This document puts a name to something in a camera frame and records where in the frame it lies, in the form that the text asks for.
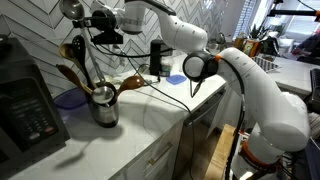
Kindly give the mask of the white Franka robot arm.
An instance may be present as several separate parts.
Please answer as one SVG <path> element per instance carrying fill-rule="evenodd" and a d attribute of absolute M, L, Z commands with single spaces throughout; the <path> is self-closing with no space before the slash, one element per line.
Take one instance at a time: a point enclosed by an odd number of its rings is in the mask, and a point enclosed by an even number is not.
<path fill-rule="evenodd" d="M 276 180 L 281 168 L 280 157 L 286 152 L 304 149 L 310 139 L 307 107 L 303 100 L 280 90 L 276 82 L 248 55 L 229 47 L 216 55 L 206 50 L 208 41 L 204 29 L 180 20 L 176 12 L 157 0 L 124 0 L 123 8 L 111 8 L 93 0 L 90 17 L 81 3 L 73 10 L 75 27 L 94 27 L 104 31 L 104 37 L 94 37 L 95 44 L 118 44 L 120 28 L 130 35 L 142 32 L 147 9 L 160 23 L 161 37 L 169 47 L 187 54 L 183 72 L 193 82 L 213 75 L 221 76 L 242 98 L 241 113 L 248 114 L 255 125 L 249 138 L 236 144 L 231 170 L 239 178 L 246 173 L 248 180 Z"/>

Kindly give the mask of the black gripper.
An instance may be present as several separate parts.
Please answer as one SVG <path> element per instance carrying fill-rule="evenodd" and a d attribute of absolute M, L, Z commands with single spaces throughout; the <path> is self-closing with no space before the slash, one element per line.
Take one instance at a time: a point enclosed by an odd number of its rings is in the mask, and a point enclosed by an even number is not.
<path fill-rule="evenodd" d="M 99 31 L 114 30 L 116 27 L 116 18 L 110 10 L 96 10 L 87 21 L 72 21 L 74 28 L 96 28 Z"/>

